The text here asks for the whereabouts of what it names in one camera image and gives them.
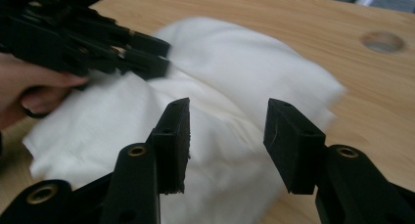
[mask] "white towel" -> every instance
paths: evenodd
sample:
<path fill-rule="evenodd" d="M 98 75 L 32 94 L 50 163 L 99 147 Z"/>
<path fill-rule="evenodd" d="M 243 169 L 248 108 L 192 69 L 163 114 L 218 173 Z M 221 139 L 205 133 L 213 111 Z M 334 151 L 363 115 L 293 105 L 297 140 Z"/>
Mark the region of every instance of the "white towel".
<path fill-rule="evenodd" d="M 283 187 L 262 145 L 268 99 L 324 129 L 344 87 L 284 43 L 232 23 L 191 18 L 155 36 L 172 45 L 166 77 L 93 72 L 24 139 L 32 175 L 89 183 L 113 171 L 121 148 L 146 141 L 169 102 L 189 97 L 185 194 L 161 196 L 162 223 L 255 223 Z"/>

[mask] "wood grain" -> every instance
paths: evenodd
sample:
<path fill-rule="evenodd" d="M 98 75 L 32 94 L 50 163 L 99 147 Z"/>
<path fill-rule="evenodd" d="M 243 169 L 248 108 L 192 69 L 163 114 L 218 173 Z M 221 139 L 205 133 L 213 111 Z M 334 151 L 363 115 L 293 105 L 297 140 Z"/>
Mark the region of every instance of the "wood grain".
<path fill-rule="evenodd" d="M 205 16 L 287 43 L 347 89 L 333 107 L 338 118 L 327 144 L 356 147 L 390 181 L 415 191 L 415 15 L 330 0 L 103 0 L 94 8 L 144 33 Z M 361 39 L 373 31 L 397 35 L 404 47 L 389 54 L 369 50 Z M 10 130 L 9 137 L 20 130 Z M 18 140 L 9 144 L 7 151 L 17 147 L 1 163 L 0 210 L 33 182 L 28 153 Z M 319 223 L 314 197 L 283 194 L 258 223 Z"/>

